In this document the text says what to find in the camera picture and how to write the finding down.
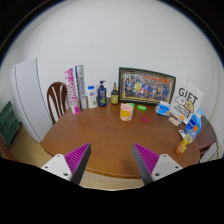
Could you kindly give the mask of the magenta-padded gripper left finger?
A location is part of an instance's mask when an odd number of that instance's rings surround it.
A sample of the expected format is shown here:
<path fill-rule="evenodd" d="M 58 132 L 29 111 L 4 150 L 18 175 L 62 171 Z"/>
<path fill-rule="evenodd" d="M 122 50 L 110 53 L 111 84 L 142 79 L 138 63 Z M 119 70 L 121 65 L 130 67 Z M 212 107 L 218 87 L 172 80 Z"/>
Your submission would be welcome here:
<path fill-rule="evenodd" d="M 66 155 L 56 154 L 42 169 L 79 185 L 90 155 L 91 144 L 87 143 Z"/>

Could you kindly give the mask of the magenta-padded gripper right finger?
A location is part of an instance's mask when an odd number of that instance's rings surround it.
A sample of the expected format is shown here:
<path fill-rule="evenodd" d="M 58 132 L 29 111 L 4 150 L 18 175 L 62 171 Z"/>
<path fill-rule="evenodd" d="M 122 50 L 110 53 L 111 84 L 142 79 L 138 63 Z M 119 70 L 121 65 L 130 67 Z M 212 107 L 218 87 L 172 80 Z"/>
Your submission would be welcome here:
<path fill-rule="evenodd" d="M 133 144 L 132 153 L 145 185 L 182 169 L 168 154 L 159 155 L 136 143 Z"/>

